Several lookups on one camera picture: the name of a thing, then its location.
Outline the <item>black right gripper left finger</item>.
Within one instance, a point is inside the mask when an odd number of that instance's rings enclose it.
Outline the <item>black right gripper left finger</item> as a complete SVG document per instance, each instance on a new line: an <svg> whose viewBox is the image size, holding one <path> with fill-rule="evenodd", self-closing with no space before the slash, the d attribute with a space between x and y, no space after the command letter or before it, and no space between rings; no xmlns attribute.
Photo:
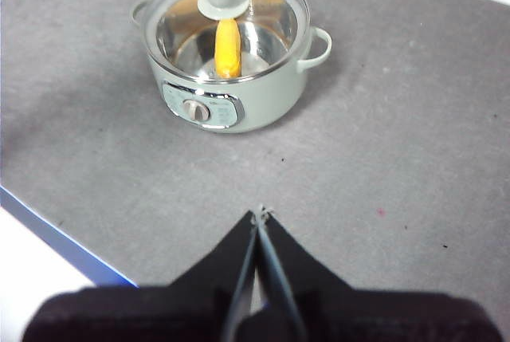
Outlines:
<svg viewBox="0 0 510 342"><path fill-rule="evenodd" d="M247 212L200 261L169 285L101 286L43 303L24 341L219 341L253 270Z"/></svg>

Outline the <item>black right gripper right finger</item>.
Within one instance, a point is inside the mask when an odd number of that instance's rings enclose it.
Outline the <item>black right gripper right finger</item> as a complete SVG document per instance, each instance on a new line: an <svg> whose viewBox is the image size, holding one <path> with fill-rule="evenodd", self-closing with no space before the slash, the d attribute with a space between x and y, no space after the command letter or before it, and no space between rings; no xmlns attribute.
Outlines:
<svg viewBox="0 0 510 342"><path fill-rule="evenodd" d="M444 293L356 289L316 260L269 213L259 216L268 305L299 341L501 341L478 303Z"/></svg>

